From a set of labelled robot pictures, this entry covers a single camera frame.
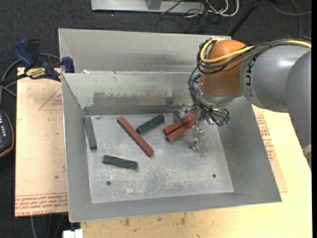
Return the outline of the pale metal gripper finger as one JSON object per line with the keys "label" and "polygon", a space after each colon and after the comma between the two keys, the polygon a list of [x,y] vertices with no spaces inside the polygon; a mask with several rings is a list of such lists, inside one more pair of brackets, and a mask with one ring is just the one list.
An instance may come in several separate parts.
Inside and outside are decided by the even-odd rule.
{"label": "pale metal gripper finger", "polygon": [[186,105],[184,103],[181,103],[173,109],[173,119],[175,122],[180,122],[187,115],[194,113],[195,110],[195,105]]}
{"label": "pale metal gripper finger", "polygon": [[199,148],[204,140],[205,130],[200,126],[194,126],[192,129],[193,142],[190,145],[191,149]]}

